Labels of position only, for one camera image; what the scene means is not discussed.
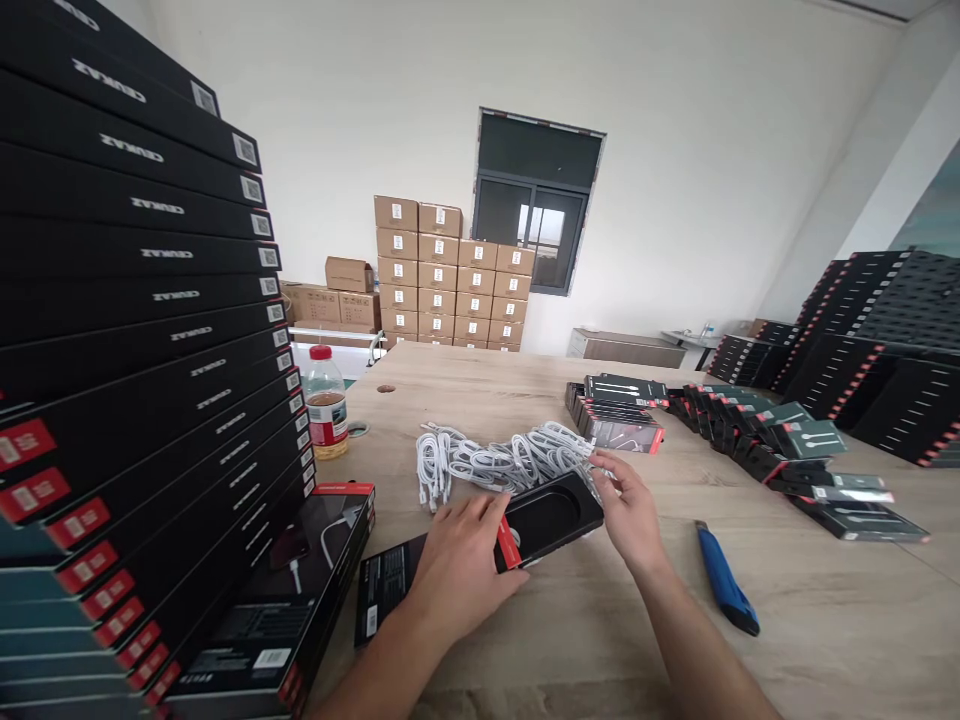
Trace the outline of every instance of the red label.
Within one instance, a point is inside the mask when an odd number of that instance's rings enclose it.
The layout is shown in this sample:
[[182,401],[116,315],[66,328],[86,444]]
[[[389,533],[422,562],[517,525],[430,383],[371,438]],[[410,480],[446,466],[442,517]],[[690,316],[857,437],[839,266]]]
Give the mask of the red label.
[[53,436],[39,418],[0,430],[0,472],[40,457],[56,447]]
[[100,498],[94,498],[47,527],[47,535],[68,550],[110,519],[110,511]]
[[79,560],[57,573],[57,579],[64,590],[77,593],[94,579],[103,575],[117,561],[113,546],[104,540]]
[[48,468],[0,493],[0,514],[17,523],[70,494],[70,486],[56,468]]
[[163,665],[163,662],[170,657],[170,651],[163,643],[157,645],[157,649],[147,656],[143,664],[137,668],[137,671],[130,676],[130,684],[137,690],[142,690],[143,686],[149,682],[150,678],[157,674],[157,671]]
[[369,495],[373,483],[317,483],[314,495]]
[[150,689],[150,692],[147,693],[147,702],[151,705],[156,705],[163,700],[163,696],[167,694],[170,686],[173,685],[173,681],[176,680],[179,675],[180,663],[170,663],[167,671],[157,680],[156,684]]
[[126,605],[117,610],[112,618],[101,625],[93,636],[104,647],[110,647],[118,637],[133,626],[134,621],[141,615],[143,615],[143,603],[140,602],[140,598],[131,598]]
[[503,553],[507,570],[513,570],[520,564],[520,551],[517,550],[517,543],[513,539],[513,533],[510,532],[506,515],[500,518],[500,527],[497,528],[497,540],[500,542],[500,551]]
[[107,614],[107,610],[117,604],[124,595],[133,589],[136,583],[133,576],[126,570],[121,570],[110,578],[102,588],[97,590],[92,597],[87,598],[81,603],[80,607],[91,620],[99,620]]
[[137,664],[137,661],[143,657],[143,653],[150,649],[158,637],[160,637],[160,626],[157,625],[156,620],[151,620],[133,639],[133,642],[127,645],[126,650],[117,655],[117,662],[121,667],[129,670]]

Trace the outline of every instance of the stack of packaging boxes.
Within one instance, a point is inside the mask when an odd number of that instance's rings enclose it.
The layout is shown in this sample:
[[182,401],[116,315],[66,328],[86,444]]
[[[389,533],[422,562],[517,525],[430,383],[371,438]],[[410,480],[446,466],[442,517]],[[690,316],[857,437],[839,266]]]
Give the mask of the stack of packaging boxes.
[[0,716],[140,717],[314,487],[257,146],[92,0],[0,86]]

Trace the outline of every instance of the wooden table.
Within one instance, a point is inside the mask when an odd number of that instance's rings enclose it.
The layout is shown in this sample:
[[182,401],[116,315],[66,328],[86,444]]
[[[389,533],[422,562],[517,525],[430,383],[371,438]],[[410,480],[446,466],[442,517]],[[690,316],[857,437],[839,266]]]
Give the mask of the wooden table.
[[[702,373],[404,343],[350,388],[349,417],[365,437],[321,464],[330,482],[373,481],[377,524],[367,555],[430,524],[419,507],[420,423],[452,425],[480,443],[547,420],[570,424],[565,384],[611,372],[668,385]],[[395,392],[381,394],[389,384]],[[657,412],[656,456],[622,453],[656,497],[677,571],[764,690],[791,720],[960,717],[960,471],[922,470],[849,439],[834,466],[882,475],[897,509],[929,545],[837,540],[785,498]],[[480,492],[454,485],[454,498]],[[713,603],[693,527],[707,521],[760,618],[750,638]],[[419,718],[674,717],[643,603],[598,530],[545,558],[533,577],[447,656]],[[320,669],[316,705],[354,658],[356,583]]]

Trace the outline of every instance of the earphone packaging box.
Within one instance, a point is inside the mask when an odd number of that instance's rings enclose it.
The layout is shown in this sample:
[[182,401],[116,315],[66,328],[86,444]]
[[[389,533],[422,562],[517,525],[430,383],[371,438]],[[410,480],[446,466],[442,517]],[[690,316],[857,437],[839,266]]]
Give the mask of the earphone packaging box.
[[166,698],[175,716],[303,709],[373,529],[370,483],[323,484],[255,567]]

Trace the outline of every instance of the white charging cable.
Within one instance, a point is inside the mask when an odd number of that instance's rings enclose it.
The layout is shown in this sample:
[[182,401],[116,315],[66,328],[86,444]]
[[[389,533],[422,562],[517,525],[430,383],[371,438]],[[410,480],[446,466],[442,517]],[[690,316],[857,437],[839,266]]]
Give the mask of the white charging cable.
[[558,422],[550,421],[509,444],[483,447],[451,428],[426,423],[428,432],[417,438],[417,477],[420,504],[435,513],[450,501],[453,478],[466,480],[493,492],[521,493],[576,472],[599,502],[590,477],[588,458],[593,444]]

